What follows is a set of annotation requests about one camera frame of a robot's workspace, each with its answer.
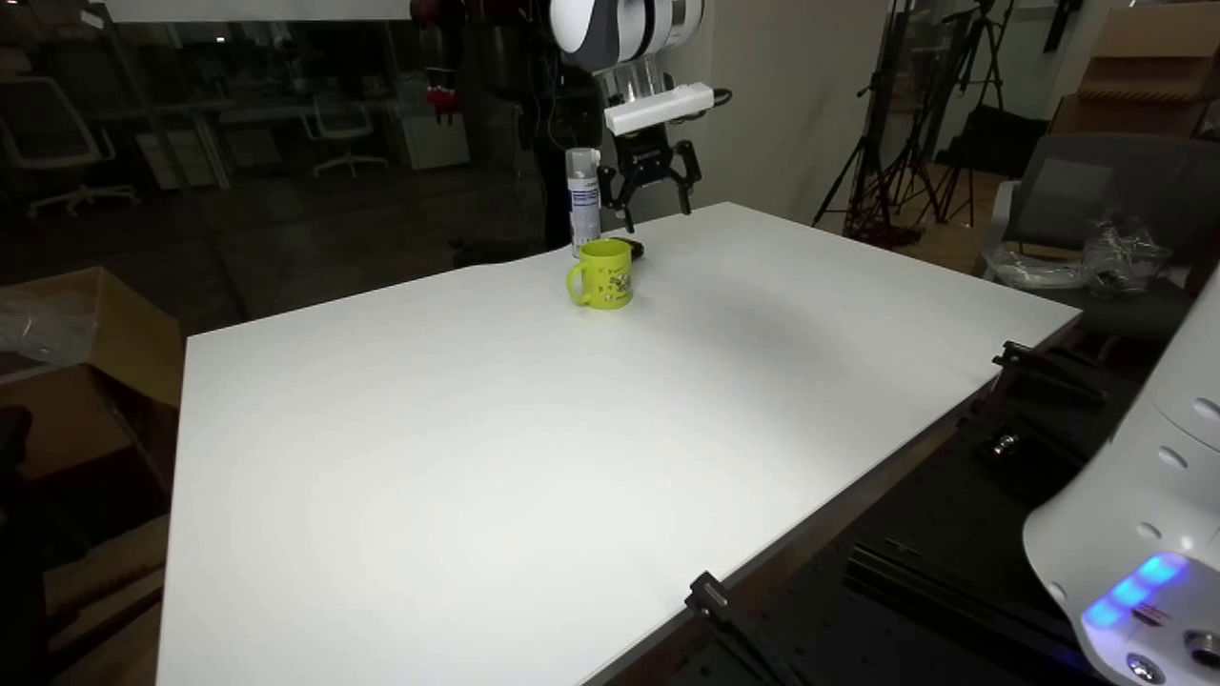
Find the chair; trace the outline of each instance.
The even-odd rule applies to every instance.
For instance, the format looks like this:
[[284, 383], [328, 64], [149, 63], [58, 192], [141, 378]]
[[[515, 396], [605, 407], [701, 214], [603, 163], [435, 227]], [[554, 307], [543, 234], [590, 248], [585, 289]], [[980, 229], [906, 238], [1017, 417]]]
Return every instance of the chair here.
[[58, 81], [85, 120], [138, 107], [108, 44], [46, 44], [35, 72]]
[[[1046, 139], [1017, 185], [1003, 185], [993, 238], [1011, 246], [1084, 248], [1097, 218], [1136, 214], [1169, 262], [1220, 234], [1220, 145], [1191, 139], [1064, 133]], [[1154, 278], [1145, 293], [1059, 289], [1055, 303], [1084, 308], [1084, 328], [1119, 341], [1169, 341], [1194, 297]]]
[[[98, 145], [61, 84], [46, 78], [0, 81], [0, 151], [22, 172], [80, 172], [116, 162], [112, 139]], [[98, 198], [141, 201], [132, 189], [80, 185], [75, 192], [30, 201], [28, 218], [50, 206], [64, 206], [75, 218], [80, 206]]]
[[324, 145], [343, 145], [340, 157], [312, 163], [312, 177], [324, 177], [331, 167], [347, 167], [352, 180], [360, 180], [360, 167], [389, 167], [384, 157], [360, 157], [352, 145], [373, 133], [373, 120], [365, 107], [343, 100], [343, 96], [315, 96], [312, 111], [307, 120], [307, 139]]

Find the white cylinder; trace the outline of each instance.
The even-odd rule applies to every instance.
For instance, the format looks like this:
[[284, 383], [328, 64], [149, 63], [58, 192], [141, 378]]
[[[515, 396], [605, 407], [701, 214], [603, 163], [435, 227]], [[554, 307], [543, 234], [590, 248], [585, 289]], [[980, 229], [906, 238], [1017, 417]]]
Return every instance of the white cylinder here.
[[603, 151], [567, 151], [567, 220], [573, 220], [573, 248], [603, 238]]

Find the blue light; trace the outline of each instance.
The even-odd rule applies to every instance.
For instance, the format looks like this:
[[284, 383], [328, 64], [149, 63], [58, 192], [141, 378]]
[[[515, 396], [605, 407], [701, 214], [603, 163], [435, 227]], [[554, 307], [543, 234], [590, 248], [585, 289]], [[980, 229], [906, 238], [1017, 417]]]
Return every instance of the blue light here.
[[1153, 589], [1169, 582], [1186, 563], [1176, 558], [1153, 558], [1136, 575]]
[[1110, 627], [1121, 623], [1121, 610], [1101, 598], [1101, 603], [1093, 603], [1084, 618], [1087, 618], [1093, 628], [1110, 628]]
[[1125, 579], [1125, 582], [1119, 582], [1114, 591], [1110, 591], [1110, 598], [1119, 603], [1119, 605], [1142, 605], [1142, 603], [1149, 603], [1149, 589], [1142, 589], [1136, 579]]

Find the yellow cup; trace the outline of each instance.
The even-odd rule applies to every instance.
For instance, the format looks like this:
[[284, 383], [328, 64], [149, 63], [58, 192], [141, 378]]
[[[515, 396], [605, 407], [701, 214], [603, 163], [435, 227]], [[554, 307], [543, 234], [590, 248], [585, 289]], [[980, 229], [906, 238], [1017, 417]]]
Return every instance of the yellow cup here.
[[634, 246], [581, 246], [581, 260], [567, 270], [567, 293], [585, 308], [627, 308], [634, 303]]

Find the table surface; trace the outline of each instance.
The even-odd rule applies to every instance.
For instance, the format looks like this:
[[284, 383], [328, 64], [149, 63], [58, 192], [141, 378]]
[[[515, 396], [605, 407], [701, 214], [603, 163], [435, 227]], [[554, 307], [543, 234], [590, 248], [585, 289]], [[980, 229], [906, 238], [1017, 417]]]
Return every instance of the table surface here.
[[742, 206], [192, 341], [166, 686], [585, 682], [1077, 314]]

